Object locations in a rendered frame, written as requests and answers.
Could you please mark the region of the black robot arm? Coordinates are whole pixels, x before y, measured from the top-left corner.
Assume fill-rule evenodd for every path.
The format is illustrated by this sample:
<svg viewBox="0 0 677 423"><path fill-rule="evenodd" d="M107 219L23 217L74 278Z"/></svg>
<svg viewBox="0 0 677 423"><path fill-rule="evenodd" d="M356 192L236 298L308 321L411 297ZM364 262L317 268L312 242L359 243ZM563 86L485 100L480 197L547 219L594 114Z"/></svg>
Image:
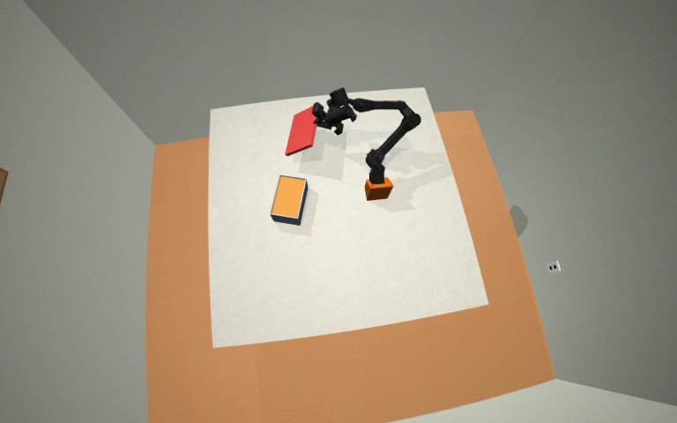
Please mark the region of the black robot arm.
<svg viewBox="0 0 677 423"><path fill-rule="evenodd" d="M420 115L415 114L403 100L373 101L360 98L352 100L348 98L345 88L334 90L329 93L329 95L331 99L326 101L329 108L327 112L333 111L334 108L337 107L337 116L341 121L351 118L351 121L354 122L357 119L358 115L355 114L353 108L358 113L364 113L375 109L397 109L404 116L401 124L399 124L392 135L388 137L379 148L376 150L372 149L366 157L367 164L372 168L369 172L369 181L371 184L385 184L384 171L386 167L382 164L384 156L402 139L407 131L414 130L420 124ZM353 108L351 108L349 104L351 104Z"/></svg>

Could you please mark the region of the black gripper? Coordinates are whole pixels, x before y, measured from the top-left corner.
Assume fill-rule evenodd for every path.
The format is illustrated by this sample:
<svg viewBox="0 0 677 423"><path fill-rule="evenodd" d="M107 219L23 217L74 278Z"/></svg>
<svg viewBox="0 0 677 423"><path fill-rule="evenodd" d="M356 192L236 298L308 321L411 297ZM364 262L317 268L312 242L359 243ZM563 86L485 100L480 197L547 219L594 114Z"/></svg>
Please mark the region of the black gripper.
<svg viewBox="0 0 677 423"><path fill-rule="evenodd" d="M324 107L318 101L314 103L312 114L316 117L314 124L319 128L326 128L331 130L331 127L336 127L334 132L340 135L343 132L344 124L337 116L337 107L333 111L324 112Z"/></svg>

